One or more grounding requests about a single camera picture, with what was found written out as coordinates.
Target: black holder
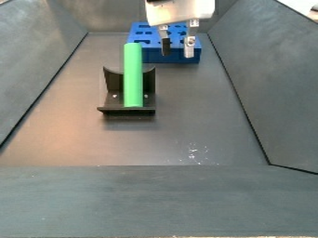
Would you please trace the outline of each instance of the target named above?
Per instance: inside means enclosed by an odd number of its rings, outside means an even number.
[[[155,68],[143,73],[143,107],[124,107],[124,75],[106,67],[103,71],[108,93],[98,110],[111,116],[155,115]]]

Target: blue block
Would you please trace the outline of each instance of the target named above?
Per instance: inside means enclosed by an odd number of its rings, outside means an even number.
[[[162,40],[157,27],[150,27],[147,22],[135,22],[131,27],[127,43],[140,43],[143,47],[145,63],[199,63],[202,55],[202,43],[197,37],[195,57],[185,57],[186,24],[169,25],[169,37],[171,41],[171,54],[162,55]]]

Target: bin floor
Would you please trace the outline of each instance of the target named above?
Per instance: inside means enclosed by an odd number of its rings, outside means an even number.
[[[157,64],[157,115],[108,120],[102,67],[126,33],[88,34],[0,151],[0,165],[266,165],[206,34],[201,64]]]

